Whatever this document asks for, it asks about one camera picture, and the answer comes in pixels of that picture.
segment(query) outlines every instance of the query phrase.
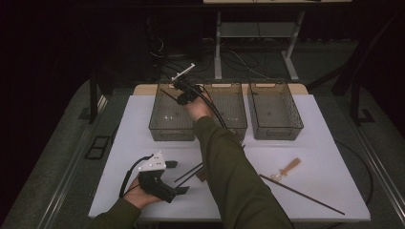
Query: wooden stick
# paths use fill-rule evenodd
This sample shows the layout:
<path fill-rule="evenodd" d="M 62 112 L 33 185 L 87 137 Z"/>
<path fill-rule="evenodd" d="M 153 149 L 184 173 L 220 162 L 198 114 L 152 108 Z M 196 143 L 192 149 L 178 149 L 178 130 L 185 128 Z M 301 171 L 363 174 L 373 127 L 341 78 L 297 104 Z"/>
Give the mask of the wooden stick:
<path fill-rule="evenodd" d="M 323 202 L 321 202 L 321 201 L 319 201 L 319 200 L 316 200 L 316 199 L 311 198 L 311 197 L 309 197 L 309 196 L 307 196 L 307 195 L 305 195 L 305 194 L 303 194 L 303 193 L 300 193 L 300 192 L 298 192 L 298 191 L 296 191 L 296 190 L 294 190 L 294 189 L 292 189 L 292 188 L 290 188 L 290 187 L 288 187 L 288 186 L 286 186 L 286 185 L 284 185 L 284 184 L 282 184 L 282 183 L 280 183 L 280 182 L 274 181 L 274 180 L 270 179 L 269 177 L 266 177 L 266 176 L 264 176 L 264 175 L 259 175 L 259 177 L 264 178 L 264 179 L 266 179 L 266 180 L 268 180 L 268 181 L 270 181 L 270 182 L 273 182 L 273 183 L 275 183 L 275 184 L 277 184 L 277 185 L 280 185 L 280 186 L 282 186 L 283 188 L 288 189 L 288 190 L 290 190 L 290 191 L 293 192 L 293 193 L 296 193 L 296 194 L 298 194 L 298 195 L 300 195 L 300 196 L 302 196 L 302 197 L 304 197 L 304 198 L 307 198 L 307 199 L 310 199 L 310 200 L 312 200 L 312 201 L 314 201 L 314 202 L 316 202 L 316 203 L 319 203 L 319 204 L 321 204 L 322 206 L 327 207 L 327 208 L 329 208 L 329 209 L 331 209 L 331 210 L 333 210 L 333 211 L 335 211 L 335 212 L 337 212 L 337 213 L 340 213 L 340 214 L 342 214 L 342 215 L 345 215 L 345 213 L 343 213 L 343 212 L 341 212 L 341 211 L 339 211 L 339 210 L 337 210 L 337 209 L 335 209 L 335 208 L 332 208 L 332 207 L 328 206 L 327 204 L 325 204 L 325 203 L 323 203 Z"/>

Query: dark background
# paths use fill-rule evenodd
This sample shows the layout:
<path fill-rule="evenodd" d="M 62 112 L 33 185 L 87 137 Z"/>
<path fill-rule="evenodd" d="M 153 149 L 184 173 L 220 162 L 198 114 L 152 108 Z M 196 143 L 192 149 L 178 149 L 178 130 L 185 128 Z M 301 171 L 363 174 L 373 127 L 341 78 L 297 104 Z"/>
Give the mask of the dark background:
<path fill-rule="evenodd" d="M 181 1 L 170 2 L 181 4 Z M 199 4 L 199 1 L 186 2 Z M 371 91 L 405 135 L 405 96 L 401 94 L 405 86 L 405 17 L 403 11 L 396 14 L 402 2 L 364 0 L 354 1 L 354 6 L 348 8 L 309 10 L 300 39 L 302 42 L 358 40 L 359 46 L 349 68 L 343 72 L 343 86 L 338 91 L 343 94 L 355 78 Z M 70 99 L 92 71 L 97 74 L 98 85 L 105 94 L 115 87 L 153 82 L 158 78 L 155 65 L 159 67 L 149 54 L 154 48 L 154 35 L 198 57 L 202 37 L 215 37 L 212 28 L 216 13 L 183 11 L 173 16 L 169 12 L 156 15 L 137 10 L 116 14 L 77 10 L 74 2 L 49 0 L 1 1 L 0 4 L 4 146 L 0 153 L 0 221 L 3 222 Z M 252 12 L 253 15 L 261 19 L 260 13 Z M 384 35 L 371 46 L 372 38 L 393 15 L 396 17 Z M 228 19 L 235 18 L 229 14 Z M 184 28 L 193 29 L 182 31 L 182 35 L 172 32 Z M 369 57 L 356 69 L 367 51 Z"/>

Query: table leg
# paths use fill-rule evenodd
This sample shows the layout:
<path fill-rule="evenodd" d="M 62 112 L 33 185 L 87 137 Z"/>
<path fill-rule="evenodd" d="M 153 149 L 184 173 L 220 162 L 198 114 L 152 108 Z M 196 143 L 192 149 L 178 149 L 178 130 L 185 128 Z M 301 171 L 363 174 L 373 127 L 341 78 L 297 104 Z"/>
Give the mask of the table leg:
<path fill-rule="evenodd" d="M 220 11 L 218 11 L 218 13 L 217 13 L 217 37 L 215 40 L 216 40 L 215 60 L 214 60 L 215 78 L 222 79 L 223 71 L 221 68 L 221 12 Z"/>
<path fill-rule="evenodd" d="M 298 18 L 295 23 L 294 29 L 292 30 L 292 33 L 291 33 L 288 48 L 286 51 L 282 51 L 282 56 L 283 56 L 284 62 L 286 63 L 289 77 L 291 78 L 292 81 L 299 80 L 298 74 L 295 71 L 294 65 L 292 64 L 292 61 L 291 61 L 291 54 L 292 54 L 292 50 L 294 49 L 295 42 L 297 41 L 298 33 L 300 32 L 301 25 L 302 25 L 302 22 L 304 19 L 304 15 L 305 15 L 305 12 L 300 11 L 300 13 L 298 14 Z"/>

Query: gray floor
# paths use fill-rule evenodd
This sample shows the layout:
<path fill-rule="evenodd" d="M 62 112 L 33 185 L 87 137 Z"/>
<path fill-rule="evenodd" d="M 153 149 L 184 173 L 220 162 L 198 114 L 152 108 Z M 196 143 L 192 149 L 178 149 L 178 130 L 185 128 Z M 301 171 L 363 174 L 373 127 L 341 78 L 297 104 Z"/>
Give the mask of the gray floor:
<path fill-rule="evenodd" d="M 244 78 L 254 73 L 247 71 L 238 58 L 227 52 L 237 53 L 252 70 L 268 77 L 288 77 L 288 72 L 281 59 L 280 50 L 287 43 L 267 41 L 238 46 L 229 42 L 224 45 L 223 78 Z M 349 41 L 298 43 L 292 55 L 300 83 L 309 84 L 343 64 L 352 54 L 356 43 Z M 199 77 L 213 77 L 214 69 L 210 64 L 212 54 L 203 61 L 175 60 L 168 64 L 171 68 L 181 69 L 177 65 L 188 67 L 192 61 L 197 65 L 194 72 L 207 68 L 196 74 Z M 173 74 L 171 68 L 162 68 L 166 74 Z M 405 228 L 392 205 L 391 195 L 387 195 L 384 177 L 370 166 L 368 145 L 386 169 L 399 194 L 405 194 L 405 140 L 397 129 L 375 104 L 373 97 L 365 90 L 361 92 L 361 108 L 368 109 L 375 123 L 364 123 L 360 128 L 353 126 L 348 118 L 349 94 L 342 97 L 332 96 L 330 87 L 333 80 L 311 91 L 326 119 L 333 138 L 344 158 L 352 177 L 368 203 L 372 220 L 368 222 L 344 223 L 338 228 Z M 114 135 L 120 122 L 126 101 L 132 89 L 117 89 L 108 97 L 105 106 L 100 106 L 101 115 L 95 124 L 89 125 L 85 119 L 79 119 L 83 109 L 89 107 L 89 86 L 84 84 L 73 97 L 59 125 L 53 133 L 42 157 L 39 159 L 30 179 L 21 191 L 2 228 L 85 228 L 89 222 L 87 214 L 93 201 L 94 193 L 108 157 L 110 144 L 102 160 L 84 159 L 90 144 L 97 135 Z M 368 178 L 365 165 L 373 173 L 373 186 Z M 200 228 L 214 228 L 206 225 Z M 332 228 L 334 224 L 295 223 L 296 228 Z M 160 228 L 171 228 L 161 225 Z"/>

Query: wooden handle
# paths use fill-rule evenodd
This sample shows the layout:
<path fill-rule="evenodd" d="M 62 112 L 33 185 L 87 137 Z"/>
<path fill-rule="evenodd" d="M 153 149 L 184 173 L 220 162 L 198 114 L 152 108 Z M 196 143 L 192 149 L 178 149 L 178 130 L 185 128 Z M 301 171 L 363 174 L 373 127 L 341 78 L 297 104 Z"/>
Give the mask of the wooden handle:
<path fill-rule="evenodd" d="M 300 158 L 295 158 L 286 168 L 284 168 L 283 170 L 281 170 L 281 174 L 283 176 L 287 175 L 287 172 L 290 171 L 292 168 L 294 168 L 295 166 L 297 166 L 299 163 L 301 162 Z"/>

